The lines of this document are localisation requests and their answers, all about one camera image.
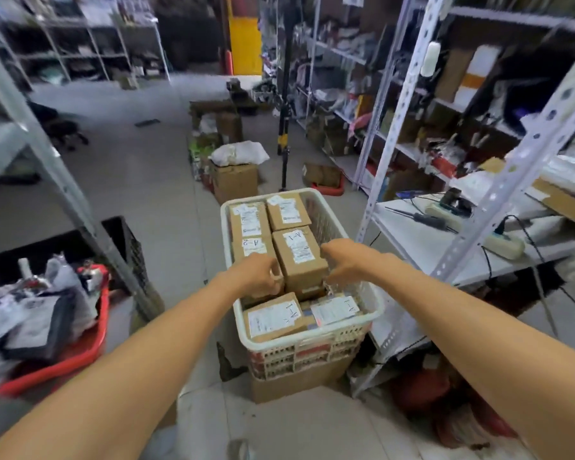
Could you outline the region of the person's left hand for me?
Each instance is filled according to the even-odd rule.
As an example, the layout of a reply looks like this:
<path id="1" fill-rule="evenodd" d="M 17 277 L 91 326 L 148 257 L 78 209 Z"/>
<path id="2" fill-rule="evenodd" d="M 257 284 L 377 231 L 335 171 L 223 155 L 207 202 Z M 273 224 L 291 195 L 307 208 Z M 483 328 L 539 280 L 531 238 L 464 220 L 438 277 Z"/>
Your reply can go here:
<path id="1" fill-rule="evenodd" d="M 228 270 L 218 275 L 221 290 L 234 301 L 243 297 L 268 296 L 270 278 L 269 263 L 275 258 L 253 253 L 234 263 Z"/>

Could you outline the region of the crumpled white plastic bag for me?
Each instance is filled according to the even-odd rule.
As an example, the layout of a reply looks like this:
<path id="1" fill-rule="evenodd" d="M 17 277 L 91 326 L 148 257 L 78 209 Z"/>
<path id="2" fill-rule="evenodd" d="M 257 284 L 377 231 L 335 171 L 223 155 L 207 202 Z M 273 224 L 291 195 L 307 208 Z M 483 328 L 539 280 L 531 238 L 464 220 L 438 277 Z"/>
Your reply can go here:
<path id="1" fill-rule="evenodd" d="M 62 254 L 53 255 L 47 260 L 43 278 L 50 284 L 49 290 L 52 292 L 74 293 L 75 310 L 71 336 L 72 340 L 77 340 L 96 323 L 99 314 L 96 304 L 91 303 L 90 294 L 81 278 Z"/>

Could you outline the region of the black plastic crate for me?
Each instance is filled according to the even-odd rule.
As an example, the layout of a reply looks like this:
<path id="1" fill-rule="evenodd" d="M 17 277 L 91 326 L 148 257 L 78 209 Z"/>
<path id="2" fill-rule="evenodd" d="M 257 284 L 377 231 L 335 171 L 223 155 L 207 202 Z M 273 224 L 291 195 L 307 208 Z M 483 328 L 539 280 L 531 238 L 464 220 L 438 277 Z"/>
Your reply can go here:
<path id="1" fill-rule="evenodd" d="M 142 246 L 128 226 L 125 217 L 114 216 L 105 219 L 102 221 L 102 226 L 119 254 L 130 266 L 139 285 L 147 291 L 148 274 Z M 0 285 L 14 283 L 21 278 L 18 266 L 20 258 L 28 259 L 31 271 L 40 274 L 45 271 L 46 262 L 55 254 L 63 254 L 69 263 L 77 267 L 88 260 L 97 264 L 103 264 L 105 261 L 86 243 L 79 231 L 68 231 L 0 252 Z"/>

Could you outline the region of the flat parcel with white label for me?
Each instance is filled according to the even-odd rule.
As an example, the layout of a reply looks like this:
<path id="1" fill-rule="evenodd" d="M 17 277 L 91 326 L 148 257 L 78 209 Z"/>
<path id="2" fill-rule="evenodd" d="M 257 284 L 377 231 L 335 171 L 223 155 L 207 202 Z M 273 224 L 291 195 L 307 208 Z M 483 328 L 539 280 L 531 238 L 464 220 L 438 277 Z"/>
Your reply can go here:
<path id="1" fill-rule="evenodd" d="M 307 329 L 317 329 L 363 315 L 356 299 L 344 293 L 328 294 L 300 305 Z"/>

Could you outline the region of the wide labelled cardboard box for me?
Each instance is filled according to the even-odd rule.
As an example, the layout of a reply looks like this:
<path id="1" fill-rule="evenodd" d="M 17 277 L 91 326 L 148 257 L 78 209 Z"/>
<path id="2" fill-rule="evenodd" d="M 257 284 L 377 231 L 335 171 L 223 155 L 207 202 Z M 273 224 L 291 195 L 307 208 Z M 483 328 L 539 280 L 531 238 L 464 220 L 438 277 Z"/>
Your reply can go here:
<path id="1" fill-rule="evenodd" d="M 293 292 L 247 309 L 243 316 L 246 335 L 255 343 L 304 332 L 312 324 L 311 318 L 305 315 Z"/>

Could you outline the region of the white hanging roll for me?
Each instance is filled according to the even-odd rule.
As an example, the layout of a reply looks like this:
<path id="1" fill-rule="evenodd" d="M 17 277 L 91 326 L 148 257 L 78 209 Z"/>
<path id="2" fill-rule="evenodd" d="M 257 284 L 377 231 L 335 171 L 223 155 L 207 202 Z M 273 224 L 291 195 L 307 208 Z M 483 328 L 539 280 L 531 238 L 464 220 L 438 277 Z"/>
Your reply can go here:
<path id="1" fill-rule="evenodd" d="M 427 46 L 424 58 L 422 60 L 422 66 L 420 69 L 420 76 L 424 78 L 430 78 L 434 75 L 437 69 L 437 61 L 440 56 L 441 43 L 437 41 L 432 41 Z"/>

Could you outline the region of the large brown cardboard box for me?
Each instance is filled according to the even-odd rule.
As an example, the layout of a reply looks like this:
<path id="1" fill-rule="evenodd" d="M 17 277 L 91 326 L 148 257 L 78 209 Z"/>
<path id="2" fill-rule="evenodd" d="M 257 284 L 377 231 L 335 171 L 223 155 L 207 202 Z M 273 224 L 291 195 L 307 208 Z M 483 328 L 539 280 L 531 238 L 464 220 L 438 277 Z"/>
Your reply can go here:
<path id="1" fill-rule="evenodd" d="M 213 193 L 220 205 L 230 200 L 254 197 L 259 194 L 259 169 L 255 164 L 220 167 L 210 164 Z"/>

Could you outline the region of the white perforated metal shelving unit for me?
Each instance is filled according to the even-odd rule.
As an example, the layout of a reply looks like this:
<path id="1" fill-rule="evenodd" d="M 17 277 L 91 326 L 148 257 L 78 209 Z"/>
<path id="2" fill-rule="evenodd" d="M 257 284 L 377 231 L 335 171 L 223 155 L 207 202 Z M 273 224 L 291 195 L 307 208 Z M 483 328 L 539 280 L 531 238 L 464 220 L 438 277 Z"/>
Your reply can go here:
<path id="1" fill-rule="evenodd" d="M 402 128 L 406 106 L 413 97 L 418 75 L 437 63 L 438 53 L 430 46 L 437 23 L 445 19 L 453 0 L 429 0 L 424 11 L 421 29 L 409 63 L 406 79 L 399 96 L 398 110 L 384 146 L 377 176 L 374 179 L 367 207 L 357 235 L 362 242 L 368 224 L 377 214 L 375 202 L 381 189 L 383 172 L 389 167 L 393 147 Z M 491 234 L 504 216 L 513 207 L 514 201 L 540 175 L 544 164 L 567 145 L 575 133 L 575 63 L 548 100 L 543 111 L 528 129 L 527 135 L 506 162 L 501 172 L 493 179 L 491 188 L 468 218 L 462 230 L 454 236 L 447 250 L 440 257 L 431 278 L 455 285 L 454 280 L 465 268 L 471 256 L 479 248 L 484 238 Z"/>

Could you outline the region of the person's left forearm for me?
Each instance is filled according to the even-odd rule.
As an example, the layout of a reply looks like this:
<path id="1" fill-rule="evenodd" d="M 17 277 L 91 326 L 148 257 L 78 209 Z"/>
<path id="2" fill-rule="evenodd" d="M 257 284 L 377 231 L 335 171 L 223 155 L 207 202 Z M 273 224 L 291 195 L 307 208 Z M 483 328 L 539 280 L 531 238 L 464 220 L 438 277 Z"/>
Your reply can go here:
<path id="1" fill-rule="evenodd" d="M 0 437 L 0 460 L 136 460 L 238 298 L 227 273 L 156 318 Z"/>

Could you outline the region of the white and orange box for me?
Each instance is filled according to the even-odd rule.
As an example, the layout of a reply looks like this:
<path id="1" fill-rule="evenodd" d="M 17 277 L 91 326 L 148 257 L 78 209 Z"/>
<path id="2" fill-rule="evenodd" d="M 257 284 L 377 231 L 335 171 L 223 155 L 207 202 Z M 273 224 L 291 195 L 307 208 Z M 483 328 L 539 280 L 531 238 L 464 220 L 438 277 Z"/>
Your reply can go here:
<path id="1" fill-rule="evenodd" d="M 501 50 L 496 45 L 481 45 L 475 50 L 453 100 L 460 112 L 464 112 L 475 98 L 494 68 Z"/>

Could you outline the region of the black tape dispenser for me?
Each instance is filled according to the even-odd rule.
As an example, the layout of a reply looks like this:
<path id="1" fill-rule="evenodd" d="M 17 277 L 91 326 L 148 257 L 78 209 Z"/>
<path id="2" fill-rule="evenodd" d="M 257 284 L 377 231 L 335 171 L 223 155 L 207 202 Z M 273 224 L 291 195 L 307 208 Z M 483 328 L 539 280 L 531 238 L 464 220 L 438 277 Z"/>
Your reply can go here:
<path id="1" fill-rule="evenodd" d="M 455 216 L 461 218 L 470 218 L 473 213 L 474 204 L 467 200 L 460 189 L 449 188 L 439 201 L 441 208 L 449 211 Z"/>

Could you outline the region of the plain cardboard box under basket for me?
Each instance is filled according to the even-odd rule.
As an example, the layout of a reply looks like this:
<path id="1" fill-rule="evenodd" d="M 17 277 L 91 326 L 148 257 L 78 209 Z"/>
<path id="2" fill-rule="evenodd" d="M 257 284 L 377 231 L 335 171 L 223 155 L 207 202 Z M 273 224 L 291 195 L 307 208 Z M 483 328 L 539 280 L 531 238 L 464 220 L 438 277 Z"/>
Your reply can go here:
<path id="1" fill-rule="evenodd" d="M 252 400 L 261 405 L 333 383 L 347 371 L 355 355 L 344 351 L 297 362 L 282 360 L 273 362 L 269 369 L 261 363 L 250 363 Z"/>

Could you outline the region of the open cardboard box red tray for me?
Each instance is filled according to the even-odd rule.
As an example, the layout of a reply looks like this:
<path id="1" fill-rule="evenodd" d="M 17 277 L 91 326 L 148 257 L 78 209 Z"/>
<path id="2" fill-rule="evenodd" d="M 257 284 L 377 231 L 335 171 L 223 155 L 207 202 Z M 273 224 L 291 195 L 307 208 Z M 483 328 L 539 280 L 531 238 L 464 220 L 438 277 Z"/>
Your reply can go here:
<path id="1" fill-rule="evenodd" d="M 345 176 L 334 166 L 306 162 L 302 167 L 302 180 L 306 187 L 325 196 L 340 197 L 345 193 Z"/>

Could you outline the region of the red plastic tub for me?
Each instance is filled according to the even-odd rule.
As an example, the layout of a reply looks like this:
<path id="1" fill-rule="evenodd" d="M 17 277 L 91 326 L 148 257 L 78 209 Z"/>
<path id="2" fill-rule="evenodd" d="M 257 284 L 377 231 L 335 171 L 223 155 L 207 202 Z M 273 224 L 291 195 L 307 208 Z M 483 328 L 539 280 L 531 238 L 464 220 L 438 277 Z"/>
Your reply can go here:
<path id="1" fill-rule="evenodd" d="M 92 270 L 102 274 L 97 310 L 97 323 L 85 331 L 72 344 L 66 346 L 57 363 L 23 374 L 0 385 L 0 396 L 18 397 L 33 387 L 38 387 L 54 379 L 72 375 L 91 365 L 104 353 L 110 315 L 109 282 L 110 273 L 102 264 L 92 264 Z"/>

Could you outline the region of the black office chair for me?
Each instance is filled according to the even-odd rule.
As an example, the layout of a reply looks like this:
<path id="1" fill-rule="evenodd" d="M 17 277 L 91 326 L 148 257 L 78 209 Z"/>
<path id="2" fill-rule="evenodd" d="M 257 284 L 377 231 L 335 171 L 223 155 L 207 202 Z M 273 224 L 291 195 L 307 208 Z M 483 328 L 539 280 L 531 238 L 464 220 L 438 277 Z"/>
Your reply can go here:
<path id="1" fill-rule="evenodd" d="M 26 103 L 57 149 L 75 151 L 79 143 L 84 146 L 89 145 L 89 139 L 82 134 L 76 122 L 63 118 L 55 108 L 29 99 Z"/>

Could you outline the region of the black tripod stand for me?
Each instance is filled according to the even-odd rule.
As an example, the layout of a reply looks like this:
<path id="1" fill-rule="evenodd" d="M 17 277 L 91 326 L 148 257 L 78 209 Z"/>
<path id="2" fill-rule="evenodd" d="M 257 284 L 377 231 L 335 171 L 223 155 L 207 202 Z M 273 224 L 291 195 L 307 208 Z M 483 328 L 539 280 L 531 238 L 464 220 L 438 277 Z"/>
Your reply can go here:
<path id="1" fill-rule="evenodd" d="M 280 81 L 280 115 L 277 138 L 277 154 L 281 157 L 281 186 L 279 192 L 287 190 L 287 169 L 289 161 L 289 121 L 290 121 L 290 104 L 289 104 L 289 69 L 292 57 L 292 42 L 295 25 L 299 19 L 299 6 L 297 0 L 277 0 L 277 28 L 278 34 L 283 32 L 283 39 L 278 40 L 278 46 L 281 46 L 282 54 L 280 61 L 280 70 L 282 79 Z"/>

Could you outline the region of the tall labelled cardboard box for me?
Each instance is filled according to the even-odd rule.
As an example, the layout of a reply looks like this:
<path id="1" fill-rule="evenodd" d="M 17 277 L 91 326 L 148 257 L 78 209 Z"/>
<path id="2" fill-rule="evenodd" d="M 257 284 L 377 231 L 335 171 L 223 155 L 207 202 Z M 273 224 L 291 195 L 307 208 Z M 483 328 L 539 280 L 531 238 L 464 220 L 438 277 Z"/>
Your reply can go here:
<path id="1" fill-rule="evenodd" d="M 329 272 L 327 261 L 309 226 L 272 233 L 286 293 L 294 293 L 300 302 L 325 294 L 324 278 Z"/>

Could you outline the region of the grey background shelving rack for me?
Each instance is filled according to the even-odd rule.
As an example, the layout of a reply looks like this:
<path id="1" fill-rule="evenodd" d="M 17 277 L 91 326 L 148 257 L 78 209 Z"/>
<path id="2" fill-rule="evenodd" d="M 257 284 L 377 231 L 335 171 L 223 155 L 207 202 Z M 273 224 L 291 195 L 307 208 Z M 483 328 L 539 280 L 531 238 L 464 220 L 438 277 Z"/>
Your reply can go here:
<path id="1" fill-rule="evenodd" d="M 170 81 L 153 0 L 0 0 L 0 57 L 25 88 Z"/>

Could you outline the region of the white power strip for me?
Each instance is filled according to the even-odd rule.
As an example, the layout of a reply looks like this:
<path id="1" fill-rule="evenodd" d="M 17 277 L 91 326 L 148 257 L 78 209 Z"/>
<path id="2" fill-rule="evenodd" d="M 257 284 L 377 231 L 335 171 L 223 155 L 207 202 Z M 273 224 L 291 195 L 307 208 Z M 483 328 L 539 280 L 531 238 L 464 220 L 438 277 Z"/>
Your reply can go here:
<path id="1" fill-rule="evenodd" d="M 482 247 L 508 261 L 515 261 L 524 255 L 525 242 L 514 234 L 493 231 L 485 238 Z"/>

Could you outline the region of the person's right hand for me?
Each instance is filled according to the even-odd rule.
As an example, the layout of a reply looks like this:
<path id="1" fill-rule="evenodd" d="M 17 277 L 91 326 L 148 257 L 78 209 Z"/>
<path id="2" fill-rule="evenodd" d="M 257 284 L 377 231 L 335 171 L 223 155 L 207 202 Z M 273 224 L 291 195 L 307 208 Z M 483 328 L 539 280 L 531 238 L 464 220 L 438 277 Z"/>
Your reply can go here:
<path id="1" fill-rule="evenodd" d="M 368 282 L 382 286 L 400 260 L 350 239 L 350 275 L 347 285 Z"/>

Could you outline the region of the white goods shelving rack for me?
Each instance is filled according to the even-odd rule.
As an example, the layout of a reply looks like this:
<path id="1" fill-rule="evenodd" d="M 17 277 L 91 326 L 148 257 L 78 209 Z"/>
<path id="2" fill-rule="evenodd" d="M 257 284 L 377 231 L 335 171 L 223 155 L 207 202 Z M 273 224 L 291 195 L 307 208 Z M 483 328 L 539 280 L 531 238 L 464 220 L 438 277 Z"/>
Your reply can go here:
<path id="1" fill-rule="evenodd" d="M 372 110 L 399 17 L 408 0 L 258 0 L 262 76 L 252 92 L 321 145 L 346 141 Z"/>

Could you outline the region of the cardboard box with white sheets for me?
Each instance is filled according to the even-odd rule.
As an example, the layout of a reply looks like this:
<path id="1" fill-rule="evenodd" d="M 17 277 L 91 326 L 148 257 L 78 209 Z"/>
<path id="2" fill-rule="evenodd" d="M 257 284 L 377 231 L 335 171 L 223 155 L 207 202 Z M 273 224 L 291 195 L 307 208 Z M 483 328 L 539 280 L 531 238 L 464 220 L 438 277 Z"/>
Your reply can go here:
<path id="1" fill-rule="evenodd" d="M 545 181 L 540 161 L 541 157 L 537 156 L 515 156 L 507 160 L 493 157 L 478 168 L 494 176 L 492 187 L 505 201 L 506 211 L 526 197 L 528 189 L 534 189 L 537 202 L 575 223 L 575 195 Z"/>

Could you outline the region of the yellow door panel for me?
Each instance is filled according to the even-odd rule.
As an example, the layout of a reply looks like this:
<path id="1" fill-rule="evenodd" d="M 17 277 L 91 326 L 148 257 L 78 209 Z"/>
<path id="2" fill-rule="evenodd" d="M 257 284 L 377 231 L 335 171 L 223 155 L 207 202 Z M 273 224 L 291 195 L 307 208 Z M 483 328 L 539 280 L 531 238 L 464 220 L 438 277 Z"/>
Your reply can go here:
<path id="1" fill-rule="evenodd" d="M 262 39 L 255 17 L 230 16 L 230 52 L 236 76 L 260 76 Z"/>

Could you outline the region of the grey metal shelving rack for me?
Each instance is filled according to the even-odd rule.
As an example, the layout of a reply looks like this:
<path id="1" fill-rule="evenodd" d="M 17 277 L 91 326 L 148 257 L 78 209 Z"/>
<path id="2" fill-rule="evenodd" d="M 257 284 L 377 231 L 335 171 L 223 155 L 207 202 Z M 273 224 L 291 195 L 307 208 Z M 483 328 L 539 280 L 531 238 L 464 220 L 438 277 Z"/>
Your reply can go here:
<path id="1" fill-rule="evenodd" d="M 123 256 L 64 164 L 61 154 L 28 106 L 0 60 L 0 176 L 21 154 L 34 164 L 39 176 L 50 184 L 62 209 L 81 232 L 86 243 L 108 264 L 134 298 L 138 316 L 147 324 L 159 316 L 164 305 L 146 269 L 134 267 L 135 256 Z"/>

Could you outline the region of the person's right forearm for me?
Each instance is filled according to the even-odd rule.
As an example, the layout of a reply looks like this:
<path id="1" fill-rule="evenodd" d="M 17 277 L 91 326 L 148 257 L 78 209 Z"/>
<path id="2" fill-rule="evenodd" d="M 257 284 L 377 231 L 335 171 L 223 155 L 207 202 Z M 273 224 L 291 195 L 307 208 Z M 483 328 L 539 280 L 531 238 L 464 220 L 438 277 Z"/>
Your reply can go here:
<path id="1" fill-rule="evenodd" d="M 575 460 L 575 350 L 394 255 L 376 259 L 375 284 L 537 456 Z"/>

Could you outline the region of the white plastic bag on box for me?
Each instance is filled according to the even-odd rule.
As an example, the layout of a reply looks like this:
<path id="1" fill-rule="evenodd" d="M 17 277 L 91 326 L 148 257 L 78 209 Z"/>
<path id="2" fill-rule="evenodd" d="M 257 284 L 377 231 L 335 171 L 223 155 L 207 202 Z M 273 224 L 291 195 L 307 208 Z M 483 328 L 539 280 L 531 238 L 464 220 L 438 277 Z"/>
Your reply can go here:
<path id="1" fill-rule="evenodd" d="M 268 161 L 270 156 L 261 143 L 247 140 L 222 145 L 210 154 L 209 159 L 218 167 L 227 167 L 244 164 L 261 165 Z"/>

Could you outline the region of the black handled screwdriver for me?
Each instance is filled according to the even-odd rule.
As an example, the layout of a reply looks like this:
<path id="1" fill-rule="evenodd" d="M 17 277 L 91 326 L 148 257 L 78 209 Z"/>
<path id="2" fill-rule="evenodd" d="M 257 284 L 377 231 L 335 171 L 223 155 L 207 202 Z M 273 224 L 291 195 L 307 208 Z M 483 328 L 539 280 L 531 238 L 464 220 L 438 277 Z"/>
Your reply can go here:
<path id="1" fill-rule="evenodd" d="M 444 220 L 443 218 L 438 218 L 435 216 L 426 215 L 426 214 L 422 214 L 422 213 L 410 213 L 408 211 L 398 210 L 398 209 L 389 208 L 389 207 L 384 207 L 384 209 L 387 211 L 390 211 L 392 213 L 398 214 L 400 216 L 410 218 L 413 221 L 415 221 L 416 223 L 420 223 L 422 225 L 431 227 L 431 228 L 439 230 L 439 231 L 447 231 L 448 230 L 447 221 Z"/>

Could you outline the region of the white plastic mesh basket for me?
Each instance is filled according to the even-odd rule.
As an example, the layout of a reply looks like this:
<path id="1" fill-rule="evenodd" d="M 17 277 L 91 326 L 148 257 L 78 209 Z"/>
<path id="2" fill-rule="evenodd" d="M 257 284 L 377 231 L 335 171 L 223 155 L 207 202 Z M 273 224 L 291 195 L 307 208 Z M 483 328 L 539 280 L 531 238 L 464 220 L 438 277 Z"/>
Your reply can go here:
<path id="1" fill-rule="evenodd" d="M 324 197 L 318 191 L 314 189 L 298 189 L 288 192 L 300 194 L 312 220 L 312 224 L 309 227 L 319 247 L 321 244 L 333 239 L 347 238 L 347 234 L 338 221 L 337 216 L 335 216 Z M 233 265 L 233 239 L 230 231 L 228 207 L 237 203 L 265 203 L 265 199 L 270 195 L 273 194 L 231 200 L 221 206 L 222 243 L 226 267 Z M 369 283 L 358 283 L 339 288 L 327 285 L 324 279 L 324 286 L 326 289 L 325 294 L 317 299 L 328 294 L 344 293 L 345 295 L 352 295 L 358 302 L 363 315 L 325 327 L 287 335 L 279 339 L 255 343 L 249 340 L 246 335 L 244 312 L 281 295 L 276 297 L 245 297 L 235 302 L 233 309 L 237 332 L 241 344 L 248 352 L 248 365 L 250 363 L 261 363 L 264 369 L 269 369 L 271 364 L 276 361 L 297 362 L 315 355 L 328 356 L 344 351 L 348 354 L 352 352 L 357 354 L 374 320 L 380 317 L 384 311 L 385 304 L 381 298 L 381 293 Z"/>

